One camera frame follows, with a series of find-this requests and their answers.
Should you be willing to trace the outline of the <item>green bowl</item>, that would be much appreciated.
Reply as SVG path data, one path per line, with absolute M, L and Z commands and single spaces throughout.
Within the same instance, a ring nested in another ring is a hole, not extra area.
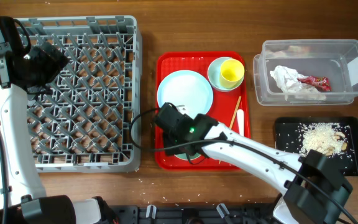
M 176 155 L 175 155 L 175 157 L 177 157 L 177 158 L 179 158 L 179 159 L 181 159 L 181 160 L 184 160 L 184 161 L 187 161 L 188 159 L 192 161 L 192 160 L 195 160 L 195 159 L 199 158 L 200 156 L 201 156 L 201 155 L 198 154 L 198 153 L 196 153 L 196 154 L 194 154 L 194 155 L 192 155 L 192 156 L 189 156 L 189 155 L 186 154 L 186 153 L 176 154 Z

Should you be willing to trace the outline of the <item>light blue plate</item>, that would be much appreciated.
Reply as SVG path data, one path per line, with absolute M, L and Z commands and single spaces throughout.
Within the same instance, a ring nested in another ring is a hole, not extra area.
M 179 70 L 166 76 L 157 89 L 157 104 L 174 104 L 181 113 L 195 118 L 207 114 L 213 104 L 213 89 L 207 79 L 191 70 Z

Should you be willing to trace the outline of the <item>yellow plastic cup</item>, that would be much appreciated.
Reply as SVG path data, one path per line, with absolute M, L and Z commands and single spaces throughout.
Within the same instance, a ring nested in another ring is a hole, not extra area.
M 238 86 L 245 74 L 243 64 L 233 58 L 225 60 L 220 66 L 219 82 L 223 88 L 233 89 Z

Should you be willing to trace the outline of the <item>white napkin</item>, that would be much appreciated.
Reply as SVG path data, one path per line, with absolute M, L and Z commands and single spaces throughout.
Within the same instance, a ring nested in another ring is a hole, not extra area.
M 288 100 L 289 93 L 299 100 L 324 101 L 327 99 L 326 95 L 321 94 L 321 90 L 298 81 L 298 78 L 308 76 L 298 73 L 295 69 L 278 65 L 269 74 L 275 80 L 277 87 L 285 94 L 286 100 Z

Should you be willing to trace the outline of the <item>rice and food scraps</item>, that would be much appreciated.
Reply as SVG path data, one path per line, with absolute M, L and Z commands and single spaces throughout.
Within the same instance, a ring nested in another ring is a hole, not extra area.
M 307 156 L 311 151 L 316 151 L 327 157 L 340 155 L 349 145 L 346 136 L 348 130 L 340 123 L 301 124 L 299 154 Z

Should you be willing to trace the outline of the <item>red snack wrapper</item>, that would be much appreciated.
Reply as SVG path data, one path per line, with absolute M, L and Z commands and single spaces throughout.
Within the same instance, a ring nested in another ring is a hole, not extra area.
M 321 91 L 331 91 L 329 79 L 326 77 L 318 78 L 314 76 L 308 76 L 306 78 L 298 78 L 298 81 L 307 85 L 311 85 Z

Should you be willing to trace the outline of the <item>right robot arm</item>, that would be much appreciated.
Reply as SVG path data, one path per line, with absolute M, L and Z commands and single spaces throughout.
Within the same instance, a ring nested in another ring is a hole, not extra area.
M 280 192 L 273 217 L 281 223 L 336 223 L 345 215 L 353 191 L 337 164 L 316 151 L 306 156 L 280 151 L 237 134 L 206 114 L 195 118 L 170 103 L 158 109 L 154 123 L 186 154 L 227 162 Z

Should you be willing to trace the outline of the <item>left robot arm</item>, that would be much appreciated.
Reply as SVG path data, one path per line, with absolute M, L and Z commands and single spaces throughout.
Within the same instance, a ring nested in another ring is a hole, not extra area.
M 0 223 L 119 223 L 101 197 L 73 202 L 47 196 L 32 155 L 27 127 L 30 96 L 49 95 L 48 84 L 68 59 L 52 44 L 31 45 L 25 27 L 0 16 Z

